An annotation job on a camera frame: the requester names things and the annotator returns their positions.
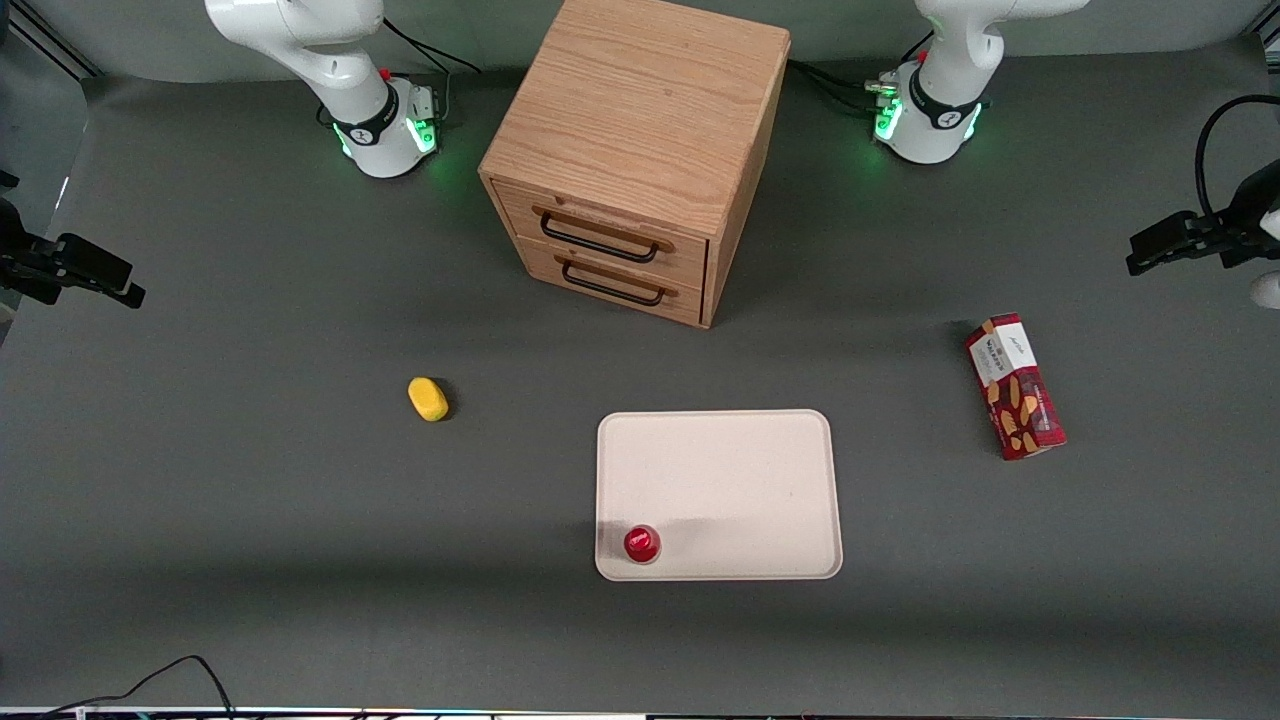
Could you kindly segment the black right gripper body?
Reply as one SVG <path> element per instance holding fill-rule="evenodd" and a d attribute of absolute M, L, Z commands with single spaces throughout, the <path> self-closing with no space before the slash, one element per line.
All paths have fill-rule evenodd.
<path fill-rule="evenodd" d="M 1 199 L 1 286 L 26 299 L 52 306 L 61 293 L 52 246 L 29 233 L 14 205 Z"/>

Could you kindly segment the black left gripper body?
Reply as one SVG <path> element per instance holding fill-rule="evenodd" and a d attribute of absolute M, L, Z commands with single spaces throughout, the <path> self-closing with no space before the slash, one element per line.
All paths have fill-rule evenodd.
<path fill-rule="evenodd" d="M 1224 269 L 1265 259 L 1279 260 L 1279 160 L 1245 177 L 1229 205 L 1213 214 L 1222 232 L 1219 258 Z"/>

